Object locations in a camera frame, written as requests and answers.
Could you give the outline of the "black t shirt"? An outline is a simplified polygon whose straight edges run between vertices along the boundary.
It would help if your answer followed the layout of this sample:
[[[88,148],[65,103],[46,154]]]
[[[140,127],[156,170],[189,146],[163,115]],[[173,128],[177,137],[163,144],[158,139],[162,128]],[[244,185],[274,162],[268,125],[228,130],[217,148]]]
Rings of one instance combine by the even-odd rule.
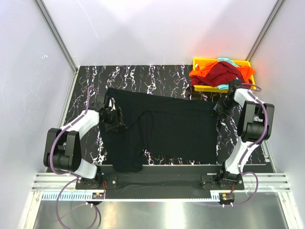
[[[215,164],[215,104],[204,100],[136,93],[109,88],[106,96],[122,110],[126,129],[106,131],[100,124],[106,161],[117,172],[142,170],[143,153]]]

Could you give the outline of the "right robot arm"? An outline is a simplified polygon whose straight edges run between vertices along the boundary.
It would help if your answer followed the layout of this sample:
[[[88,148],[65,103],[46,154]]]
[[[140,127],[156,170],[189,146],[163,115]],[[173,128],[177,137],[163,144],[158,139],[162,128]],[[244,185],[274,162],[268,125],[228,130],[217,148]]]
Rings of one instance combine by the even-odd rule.
[[[242,181],[248,158],[271,135],[275,106],[255,96],[251,86],[238,79],[230,81],[226,96],[220,98],[212,111],[212,114],[225,116],[234,105],[242,107],[237,125],[237,143],[213,181],[220,189],[229,189]]]

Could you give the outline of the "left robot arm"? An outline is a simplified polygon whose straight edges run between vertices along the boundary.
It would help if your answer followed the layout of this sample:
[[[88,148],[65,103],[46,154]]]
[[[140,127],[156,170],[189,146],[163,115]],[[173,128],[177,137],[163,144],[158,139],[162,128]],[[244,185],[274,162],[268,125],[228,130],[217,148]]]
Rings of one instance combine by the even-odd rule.
[[[46,138],[44,165],[58,175],[75,175],[79,183],[93,189],[105,187],[101,169],[83,159],[81,153],[82,137],[97,125],[109,133],[127,129],[122,109],[113,97],[98,95],[74,120],[61,128],[51,128]]]

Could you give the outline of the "teal t shirt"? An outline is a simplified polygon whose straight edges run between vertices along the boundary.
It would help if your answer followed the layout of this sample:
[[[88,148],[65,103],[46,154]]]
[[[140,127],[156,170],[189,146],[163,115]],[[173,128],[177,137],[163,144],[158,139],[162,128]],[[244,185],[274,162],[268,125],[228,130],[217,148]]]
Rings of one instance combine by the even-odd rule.
[[[217,60],[220,62],[220,61],[225,61],[225,62],[228,62],[230,63],[231,65],[233,65],[234,67],[239,67],[239,65],[237,65],[234,61],[228,59],[228,58],[217,58]],[[218,85],[217,88],[219,90],[226,90],[229,88],[229,85],[228,84],[221,84],[221,85]]]

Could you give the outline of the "yellow plastic bin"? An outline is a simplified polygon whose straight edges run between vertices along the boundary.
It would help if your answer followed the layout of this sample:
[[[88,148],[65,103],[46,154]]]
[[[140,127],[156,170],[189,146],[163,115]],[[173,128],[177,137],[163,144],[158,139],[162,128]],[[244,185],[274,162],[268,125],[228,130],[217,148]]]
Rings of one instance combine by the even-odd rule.
[[[256,89],[254,86],[255,70],[249,61],[233,60],[239,67],[234,67],[228,62],[217,59],[194,58],[193,69],[189,73],[191,86],[198,92],[226,93],[219,90],[218,85],[228,84],[233,79],[240,79],[247,87]]]

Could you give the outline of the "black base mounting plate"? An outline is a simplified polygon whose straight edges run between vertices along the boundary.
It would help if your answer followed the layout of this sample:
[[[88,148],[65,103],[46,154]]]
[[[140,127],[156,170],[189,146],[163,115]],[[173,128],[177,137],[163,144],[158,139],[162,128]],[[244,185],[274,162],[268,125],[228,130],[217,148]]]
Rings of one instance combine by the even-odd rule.
[[[211,198],[212,191],[244,190],[241,175],[227,175],[222,166],[217,165],[143,166],[137,173],[116,172],[111,166],[100,168],[100,178],[83,178],[76,183],[76,189],[105,191],[105,198],[110,201],[202,201]]]

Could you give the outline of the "aluminium frame post left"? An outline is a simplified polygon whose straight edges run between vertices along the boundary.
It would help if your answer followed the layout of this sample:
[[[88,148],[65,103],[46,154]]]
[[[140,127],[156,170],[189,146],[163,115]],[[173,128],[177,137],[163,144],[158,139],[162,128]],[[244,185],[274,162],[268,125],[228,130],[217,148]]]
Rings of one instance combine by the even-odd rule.
[[[48,11],[45,3],[43,0],[34,0],[34,3],[36,4],[40,14],[42,15],[49,31],[51,32],[53,38],[55,39],[60,51],[62,52],[67,64],[71,68],[73,73],[76,73],[78,70],[78,66],[74,62],[70,52],[67,49],[67,46],[65,45],[64,40],[62,39],[55,22],[52,19],[52,16],[50,12]]]

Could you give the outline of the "aluminium frame post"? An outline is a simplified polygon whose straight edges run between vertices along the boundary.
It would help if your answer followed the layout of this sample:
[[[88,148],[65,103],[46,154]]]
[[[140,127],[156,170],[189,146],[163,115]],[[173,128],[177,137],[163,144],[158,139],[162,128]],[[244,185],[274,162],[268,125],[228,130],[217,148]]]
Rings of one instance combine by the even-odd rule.
[[[286,3],[286,0],[277,0],[272,7],[267,19],[265,20],[260,32],[258,33],[248,55],[246,56],[245,60],[251,62],[255,53],[257,52],[258,48],[262,44],[264,38],[266,37],[267,33],[269,32],[270,28],[272,27],[276,17],[279,15],[282,7]]]
[[[55,22],[52,19],[52,16],[50,12],[48,11],[45,3],[43,0],[34,0],[34,3],[36,4],[40,14],[42,15],[49,31],[51,32],[53,38],[55,39],[60,51],[62,52],[67,64],[71,68],[73,73],[76,73],[78,70],[78,66],[74,62],[70,52],[67,49],[67,46],[65,45],[64,40],[62,39]]]

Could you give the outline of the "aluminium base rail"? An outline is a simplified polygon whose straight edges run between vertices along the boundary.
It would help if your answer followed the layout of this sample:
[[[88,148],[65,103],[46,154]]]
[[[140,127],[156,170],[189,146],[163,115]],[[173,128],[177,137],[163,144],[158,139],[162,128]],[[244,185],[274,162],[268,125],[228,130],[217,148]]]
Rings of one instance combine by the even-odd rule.
[[[208,187],[213,180],[214,174],[110,174],[106,175],[107,190],[115,190],[120,187],[135,185],[139,187]],[[69,190],[102,189],[102,185],[90,185],[87,181],[80,181],[72,175],[56,175],[54,173],[38,173],[36,175],[32,191],[58,191],[68,182]],[[235,190],[251,191],[258,187],[258,192],[289,192],[290,188],[286,177],[281,173],[258,173],[255,176],[248,174],[238,181]]]

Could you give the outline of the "aluminium frame post right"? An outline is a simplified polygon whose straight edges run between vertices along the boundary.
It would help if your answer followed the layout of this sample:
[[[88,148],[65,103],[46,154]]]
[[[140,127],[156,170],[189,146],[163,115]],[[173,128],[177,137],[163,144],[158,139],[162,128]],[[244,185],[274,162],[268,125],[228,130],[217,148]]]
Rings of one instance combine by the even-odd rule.
[[[279,15],[282,7],[286,3],[286,0],[277,0],[272,7],[267,19],[265,20],[260,32],[258,33],[248,55],[246,56],[245,60],[251,62],[255,53],[257,52],[258,48],[262,44],[264,38],[266,37],[267,33],[269,32],[270,28],[272,27],[276,17]]]

